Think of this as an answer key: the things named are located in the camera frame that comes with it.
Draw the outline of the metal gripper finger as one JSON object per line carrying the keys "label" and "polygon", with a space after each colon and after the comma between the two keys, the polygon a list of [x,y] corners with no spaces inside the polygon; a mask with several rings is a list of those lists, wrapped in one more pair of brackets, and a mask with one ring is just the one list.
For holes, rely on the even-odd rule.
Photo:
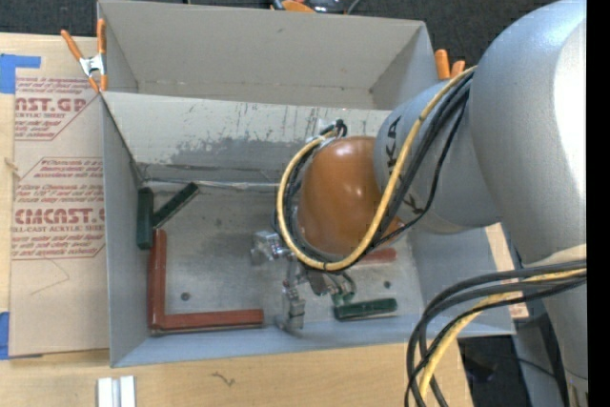
{"label": "metal gripper finger", "polygon": [[287,253],[278,233],[259,231],[253,234],[251,246],[251,263],[261,266],[266,262],[277,260]]}
{"label": "metal gripper finger", "polygon": [[282,290],[282,310],[275,318],[275,325],[287,333],[301,331],[304,327],[305,304],[298,289],[285,287]]}

